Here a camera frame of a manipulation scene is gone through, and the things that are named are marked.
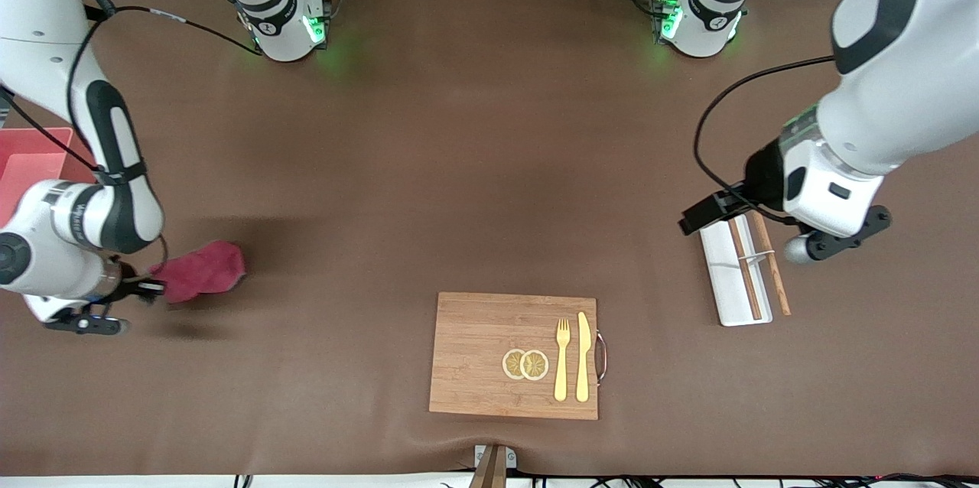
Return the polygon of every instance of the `red towel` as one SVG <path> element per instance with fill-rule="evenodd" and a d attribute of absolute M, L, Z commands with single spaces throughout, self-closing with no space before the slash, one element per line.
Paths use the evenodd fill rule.
<path fill-rule="evenodd" d="M 167 283 L 164 296 L 176 304 L 202 293 L 230 291 L 245 275 L 245 258 L 234 243 L 211 241 L 197 251 L 169 259 L 160 268 L 155 265 L 150 272 L 160 271 L 153 278 Z"/>

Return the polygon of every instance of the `pink bin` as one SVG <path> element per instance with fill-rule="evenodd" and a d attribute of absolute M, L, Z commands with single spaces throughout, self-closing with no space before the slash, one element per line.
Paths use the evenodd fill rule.
<path fill-rule="evenodd" d="M 91 161 L 92 155 L 80 137 L 67 126 L 48 129 L 78 155 Z M 91 172 L 63 149 L 35 129 L 0 129 L 0 229 L 14 216 L 17 203 L 35 182 L 48 178 L 94 182 Z"/>

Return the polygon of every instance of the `gold fork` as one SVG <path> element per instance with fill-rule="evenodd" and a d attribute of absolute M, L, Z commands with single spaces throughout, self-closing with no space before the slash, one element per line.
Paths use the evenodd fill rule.
<path fill-rule="evenodd" d="M 571 327 L 567 320 L 557 320 L 557 379 L 554 380 L 554 400 L 568 397 L 568 358 L 565 349 L 571 342 Z"/>

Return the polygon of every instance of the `dried lemon slice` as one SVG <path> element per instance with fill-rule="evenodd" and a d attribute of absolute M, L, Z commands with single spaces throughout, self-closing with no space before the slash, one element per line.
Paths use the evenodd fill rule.
<path fill-rule="evenodd" d="M 510 379 L 524 379 L 524 374 L 520 372 L 520 362 L 524 358 L 524 351 L 511 349 L 503 355 L 503 372 Z"/>
<path fill-rule="evenodd" d="M 538 350 L 524 352 L 520 359 L 520 373 L 529 381 L 544 379 L 548 374 L 548 357 Z"/>

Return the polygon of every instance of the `knife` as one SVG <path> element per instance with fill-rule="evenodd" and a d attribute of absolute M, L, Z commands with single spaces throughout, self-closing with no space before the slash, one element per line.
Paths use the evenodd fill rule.
<path fill-rule="evenodd" d="M 577 313 L 577 385 L 574 397 L 579 402 L 588 400 L 588 351 L 591 350 L 591 329 L 588 328 L 588 318 L 584 312 Z"/>

